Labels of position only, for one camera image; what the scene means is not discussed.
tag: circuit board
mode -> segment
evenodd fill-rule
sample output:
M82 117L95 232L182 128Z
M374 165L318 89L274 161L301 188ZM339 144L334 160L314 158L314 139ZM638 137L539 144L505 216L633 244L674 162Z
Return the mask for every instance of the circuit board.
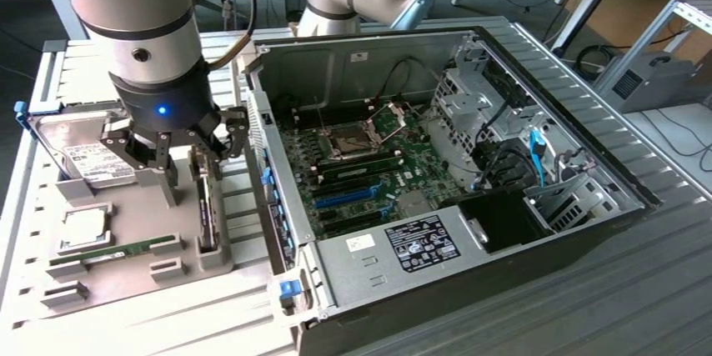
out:
M463 193L429 143L422 128L423 121L414 111L403 108L398 110L405 110L405 125L393 113L379 113L373 118L371 138L386 138L402 126L382 143L367 142L367 138L359 135L365 130L365 122L299 130L290 124L279 124L282 143L309 224L321 239L426 213L438 207L442 200ZM325 140L323 132L329 133L326 137L330 142ZM335 133L346 134L335 138ZM339 145L345 151L359 153L353 157L350 165L361 163L373 166L378 163L379 169L374 169L373 173L362 173L365 168L351 168L351 173L365 174L365 177L353 178L347 175L350 173L342 173L338 179L326 182L323 177L329 176L318 176L314 173L314 164L329 167L342 163L342 158L349 156L335 151L341 159L329 160L327 156L333 154L330 143ZM393 163L394 157L386 156L377 162L369 162L379 154L397 154L397 163ZM343 196L343 193L358 194L355 188L363 185L361 194L366 198L362 199L330 205L329 199L334 197L321 200L322 197L318 196L319 191L327 188L335 188L331 191L335 196Z

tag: power supply label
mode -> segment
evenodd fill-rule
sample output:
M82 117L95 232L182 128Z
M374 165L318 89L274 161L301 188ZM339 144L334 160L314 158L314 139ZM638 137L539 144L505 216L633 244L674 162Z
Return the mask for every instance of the power supply label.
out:
M407 273L459 256L437 216L386 228L385 231L399 266Z

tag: warning label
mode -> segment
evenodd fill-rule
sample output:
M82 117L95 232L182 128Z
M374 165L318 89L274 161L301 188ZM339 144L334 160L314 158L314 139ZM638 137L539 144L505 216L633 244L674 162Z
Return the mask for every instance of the warning label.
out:
M133 175L127 163L101 143L67 146L63 151L89 183Z
M409 273L459 256L437 216L386 228L385 231L399 266Z

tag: motherboard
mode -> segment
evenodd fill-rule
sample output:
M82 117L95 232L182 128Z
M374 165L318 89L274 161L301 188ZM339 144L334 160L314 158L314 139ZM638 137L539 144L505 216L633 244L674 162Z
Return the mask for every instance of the motherboard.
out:
M299 128L297 118L278 127L321 239L427 213L465 192L434 152L425 114L413 105L389 102L371 108L367 118L331 125L326 117L317 116L313 128Z

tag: blue cable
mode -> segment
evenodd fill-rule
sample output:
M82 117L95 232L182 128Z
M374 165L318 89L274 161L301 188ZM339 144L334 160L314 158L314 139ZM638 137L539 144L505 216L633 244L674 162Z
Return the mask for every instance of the blue cable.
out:
M546 183L543 182L543 168L541 167L541 157L546 152L546 141L541 136L538 130L533 129L529 133L529 154L531 156L533 166L535 167L535 172L538 174L538 183L543 188Z

